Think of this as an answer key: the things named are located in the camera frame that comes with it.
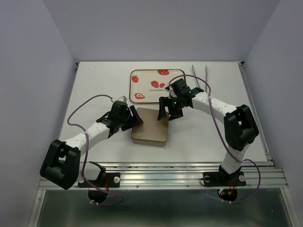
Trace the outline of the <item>gold tin lid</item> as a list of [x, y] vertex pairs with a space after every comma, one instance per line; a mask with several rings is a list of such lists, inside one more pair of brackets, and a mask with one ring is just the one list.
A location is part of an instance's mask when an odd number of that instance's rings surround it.
[[158, 111], [139, 107], [136, 109], [143, 124], [132, 128], [131, 137], [142, 139], [162, 139], [168, 138], [169, 117], [158, 121]]

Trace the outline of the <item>metal food tongs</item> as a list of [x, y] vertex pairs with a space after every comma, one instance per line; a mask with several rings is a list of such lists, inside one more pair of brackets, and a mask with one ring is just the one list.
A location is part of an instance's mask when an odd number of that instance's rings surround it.
[[208, 93], [208, 66], [206, 65], [203, 69], [202, 74], [197, 74], [194, 65], [191, 65], [192, 75], [194, 76], [196, 85], [198, 88], [203, 89], [206, 93]]

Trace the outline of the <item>gold square tin box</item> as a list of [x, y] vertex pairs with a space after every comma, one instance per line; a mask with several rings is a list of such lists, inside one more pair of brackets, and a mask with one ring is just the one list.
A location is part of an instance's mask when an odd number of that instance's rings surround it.
[[154, 146], [154, 147], [164, 147], [166, 146], [167, 143], [167, 138], [162, 138], [162, 139], [142, 139], [138, 137], [131, 137], [132, 142], [134, 144], [138, 145], [145, 145], [145, 146]]

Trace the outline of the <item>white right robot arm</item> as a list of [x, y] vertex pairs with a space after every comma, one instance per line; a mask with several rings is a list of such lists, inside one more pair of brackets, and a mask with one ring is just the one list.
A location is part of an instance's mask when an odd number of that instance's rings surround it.
[[218, 122], [224, 127], [224, 133], [219, 134], [226, 154], [218, 171], [205, 172], [202, 185], [205, 187], [245, 186], [241, 165], [244, 155], [259, 130], [251, 109], [247, 105], [235, 106], [211, 97], [211, 90], [201, 88], [191, 89], [181, 77], [170, 81], [165, 88], [174, 95], [159, 98], [158, 120], [166, 116], [169, 120], [183, 117], [183, 108], [191, 107], [210, 115], [217, 128]]

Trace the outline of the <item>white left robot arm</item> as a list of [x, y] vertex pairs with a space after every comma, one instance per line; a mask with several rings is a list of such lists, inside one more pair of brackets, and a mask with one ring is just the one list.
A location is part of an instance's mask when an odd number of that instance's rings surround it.
[[115, 101], [111, 110], [101, 116], [88, 129], [65, 141], [54, 140], [40, 169], [40, 176], [67, 190], [76, 182], [104, 187], [109, 183], [106, 169], [96, 162], [81, 162], [88, 151], [109, 139], [119, 130], [125, 131], [143, 124], [135, 107]]

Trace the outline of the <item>strawberry print tray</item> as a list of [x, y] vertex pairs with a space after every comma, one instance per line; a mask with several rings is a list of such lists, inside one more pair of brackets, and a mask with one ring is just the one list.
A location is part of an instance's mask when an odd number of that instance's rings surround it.
[[129, 99], [136, 104], [155, 104], [161, 96], [168, 97], [168, 82], [183, 75], [179, 69], [134, 70], [130, 75]]

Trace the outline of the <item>aluminium frame rail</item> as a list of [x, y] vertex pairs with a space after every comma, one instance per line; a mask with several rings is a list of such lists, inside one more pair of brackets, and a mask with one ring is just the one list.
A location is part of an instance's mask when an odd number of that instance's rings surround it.
[[[218, 170], [218, 163], [102, 163], [107, 172], [120, 173], [120, 190], [194, 190], [203, 189], [200, 179], [205, 172]], [[261, 182], [261, 188], [287, 188], [288, 183], [282, 169], [276, 169], [273, 162], [261, 163], [256, 168], [245, 163], [247, 185], [253, 189]]]

